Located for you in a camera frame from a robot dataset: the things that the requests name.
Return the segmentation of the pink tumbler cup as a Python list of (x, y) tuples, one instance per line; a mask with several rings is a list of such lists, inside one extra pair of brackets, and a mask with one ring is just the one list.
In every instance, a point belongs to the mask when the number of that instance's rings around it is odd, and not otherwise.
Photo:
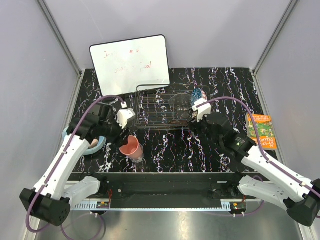
[(127, 139), (127, 144), (121, 146), (119, 151), (127, 156), (133, 163), (140, 163), (144, 157), (143, 146), (139, 143), (139, 140), (130, 135)]

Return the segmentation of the red floral plate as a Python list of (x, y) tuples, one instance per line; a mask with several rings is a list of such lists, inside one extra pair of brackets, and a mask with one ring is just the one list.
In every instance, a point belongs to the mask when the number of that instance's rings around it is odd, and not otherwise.
[(188, 125), (188, 121), (185, 120), (185, 119), (174, 119), (174, 120), (171, 120), (168, 124), (169, 125), (187, 126)]

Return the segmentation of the blue patterned bowl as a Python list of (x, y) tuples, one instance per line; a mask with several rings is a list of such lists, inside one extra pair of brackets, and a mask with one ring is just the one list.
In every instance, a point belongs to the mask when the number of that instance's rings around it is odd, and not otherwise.
[(207, 100), (208, 98), (206, 93), (201, 88), (195, 88), (191, 94), (191, 105), (194, 106), (195, 102), (200, 99)]

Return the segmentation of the clear glass plate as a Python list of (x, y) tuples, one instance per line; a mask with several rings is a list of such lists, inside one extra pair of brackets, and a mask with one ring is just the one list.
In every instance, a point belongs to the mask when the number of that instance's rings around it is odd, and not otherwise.
[(192, 107), (192, 96), (188, 93), (178, 93), (168, 101), (168, 104), (178, 111), (186, 111)]

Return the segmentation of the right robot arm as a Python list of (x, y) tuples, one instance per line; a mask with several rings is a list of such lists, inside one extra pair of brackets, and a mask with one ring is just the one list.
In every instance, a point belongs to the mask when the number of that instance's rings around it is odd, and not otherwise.
[(243, 173), (236, 173), (227, 185), (228, 195), (251, 196), (286, 211), (297, 223), (310, 227), (320, 212), (320, 181), (311, 180), (289, 169), (259, 149), (254, 140), (236, 132), (228, 119), (219, 113), (187, 119), (187, 125), (198, 137), (205, 137), (233, 160), (256, 170), (268, 179), (262, 182)]

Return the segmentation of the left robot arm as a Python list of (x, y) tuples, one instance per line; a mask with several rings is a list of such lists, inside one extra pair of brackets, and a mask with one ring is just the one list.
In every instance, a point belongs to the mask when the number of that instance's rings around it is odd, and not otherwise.
[(62, 147), (45, 174), (32, 189), (24, 188), (19, 195), (28, 217), (58, 227), (71, 209), (84, 199), (90, 196), (103, 198), (108, 194), (108, 179), (98, 173), (88, 173), (77, 184), (65, 186), (93, 140), (104, 137), (117, 147), (127, 144), (130, 135), (127, 125), (136, 114), (124, 103), (121, 107), (113, 113), (108, 105), (103, 105), (98, 114), (90, 113), (71, 122)]

